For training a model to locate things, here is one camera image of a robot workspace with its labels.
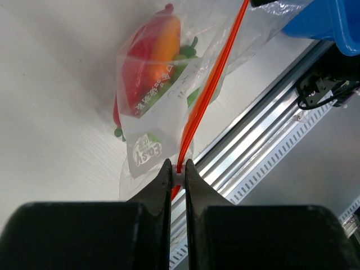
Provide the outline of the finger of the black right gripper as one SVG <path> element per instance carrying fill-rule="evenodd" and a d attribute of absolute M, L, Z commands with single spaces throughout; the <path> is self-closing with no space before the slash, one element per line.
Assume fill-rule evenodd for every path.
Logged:
<path fill-rule="evenodd" d="M 250 0 L 252 7 L 260 7 L 260 6 L 269 4 L 271 2 L 272 2 L 272 0 Z"/>

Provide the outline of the green grape bunch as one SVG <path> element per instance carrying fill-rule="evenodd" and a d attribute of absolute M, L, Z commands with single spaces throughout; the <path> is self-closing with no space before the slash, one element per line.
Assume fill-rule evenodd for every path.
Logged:
<path fill-rule="evenodd" d="M 113 118 L 116 125 L 114 136 L 128 144 L 148 137 L 150 141 L 176 145 L 180 142 L 185 120 L 190 113 L 207 77 L 220 53 L 210 47 L 203 55 L 187 58 L 176 55 L 167 69 L 173 74 L 163 74 L 155 87 L 138 103 L 140 113 L 135 116 L 127 105 L 120 69 L 128 48 L 122 48 L 116 56 L 116 94 Z"/>

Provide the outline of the red chili pepper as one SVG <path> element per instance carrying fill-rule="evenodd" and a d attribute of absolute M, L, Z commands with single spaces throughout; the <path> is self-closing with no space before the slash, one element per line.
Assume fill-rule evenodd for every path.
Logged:
<path fill-rule="evenodd" d="M 164 9 L 154 14 L 151 19 L 142 26 L 134 35 L 134 38 L 127 50 L 120 75 L 126 95 L 127 105 L 133 115 L 137 116 L 141 109 L 138 103 L 142 101 L 151 88 L 146 86 L 147 67 L 155 43 L 155 35 L 160 30 L 161 24 L 166 18 L 172 16 L 174 7 L 171 3 L 165 5 Z"/>

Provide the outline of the green chili pepper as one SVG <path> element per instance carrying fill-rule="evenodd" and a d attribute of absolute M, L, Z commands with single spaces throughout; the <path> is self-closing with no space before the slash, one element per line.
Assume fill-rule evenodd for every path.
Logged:
<path fill-rule="evenodd" d="M 180 47 L 180 54 L 186 56 L 187 58 L 191 58 L 196 56 L 196 45 L 198 43 L 198 37 L 195 36 L 191 44 L 183 45 Z"/>

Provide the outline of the orange red mango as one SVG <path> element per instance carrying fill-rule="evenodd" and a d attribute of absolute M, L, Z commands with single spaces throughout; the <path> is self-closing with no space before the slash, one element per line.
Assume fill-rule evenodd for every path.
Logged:
<path fill-rule="evenodd" d="M 147 67 L 146 86 L 152 87 L 164 73 L 168 72 L 170 61 L 179 54 L 181 21 L 176 16 L 169 16 L 156 33 L 155 43 Z"/>

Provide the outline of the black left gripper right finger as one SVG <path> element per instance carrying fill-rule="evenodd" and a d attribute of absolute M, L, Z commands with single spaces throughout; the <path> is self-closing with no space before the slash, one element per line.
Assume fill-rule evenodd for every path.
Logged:
<path fill-rule="evenodd" d="M 319 205 L 233 205 L 184 166 L 190 269 L 358 269 L 337 217 Z"/>

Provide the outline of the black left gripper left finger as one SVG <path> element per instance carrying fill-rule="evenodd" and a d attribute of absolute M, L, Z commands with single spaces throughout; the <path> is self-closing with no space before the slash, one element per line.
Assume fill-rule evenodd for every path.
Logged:
<path fill-rule="evenodd" d="M 128 201 L 29 202 L 1 233 L 2 269 L 168 269 L 172 164 Z"/>

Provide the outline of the clear zip bag orange zipper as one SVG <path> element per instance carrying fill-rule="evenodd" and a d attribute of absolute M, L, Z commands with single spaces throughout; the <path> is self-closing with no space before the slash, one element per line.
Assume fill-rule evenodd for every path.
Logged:
<path fill-rule="evenodd" d="M 280 59 L 285 25 L 308 1 L 140 1 L 116 55 L 114 118 L 126 143 L 119 195 L 145 187 L 165 159 L 201 153 L 304 50 Z"/>

